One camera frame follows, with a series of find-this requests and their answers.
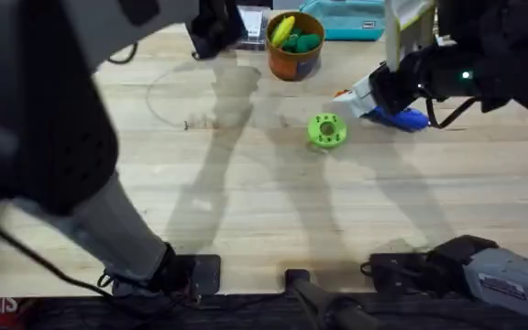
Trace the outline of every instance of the green donut-shaped toy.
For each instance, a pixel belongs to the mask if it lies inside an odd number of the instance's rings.
[[[347,137],[346,123],[334,114],[319,114],[311,118],[309,139],[315,146],[333,148],[341,144]]]

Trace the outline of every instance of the white label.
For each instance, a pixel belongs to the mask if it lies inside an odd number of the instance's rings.
[[[480,285],[485,289],[503,293],[512,298],[527,300],[527,296],[524,294],[524,288],[521,284],[483,273],[478,274],[478,279]]]
[[[262,12],[239,9],[239,15],[242,16],[244,21],[247,36],[251,38],[259,37],[262,29]]]
[[[376,22],[375,21],[364,21],[364,24],[362,25],[362,28],[375,28]]]

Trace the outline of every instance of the blue object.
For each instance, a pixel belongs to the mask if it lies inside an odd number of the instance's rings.
[[[383,125],[397,127],[407,132],[416,132],[429,126],[429,118],[421,111],[406,108],[397,115],[389,115],[377,106],[366,117]]]
[[[384,32],[384,0],[307,0],[301,11],[323,25],[327,40],[380,39]]]

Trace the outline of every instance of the blue container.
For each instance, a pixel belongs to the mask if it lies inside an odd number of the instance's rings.
[[[383,0],[308,0],[301,11],[321,22],[327,40],[375,41],[384,32]]]

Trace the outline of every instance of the wooden tabletop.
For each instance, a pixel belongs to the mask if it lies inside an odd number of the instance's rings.
[[[383,60],[382,42],[327,42],[321,66],[282,82],[266,52],[197,62],[182,27],[95,75],[121,141],[121,180],[178,253],[223,258],[224,293],[277,292],[287,268],[329,290],[370,290],[373,252],[428,249],[463,234],[528,257],[528,111],[477,107],[447,130],[407,134],[347,118],[345,144],[307,146],[310,117]],[[462,100],[438,104],[443,118]],[[422,103],[416,107],[424,109]],[[0,224],[70,275],[101,264],[7,206]],[[84,295],[0,242],[0,296]]]

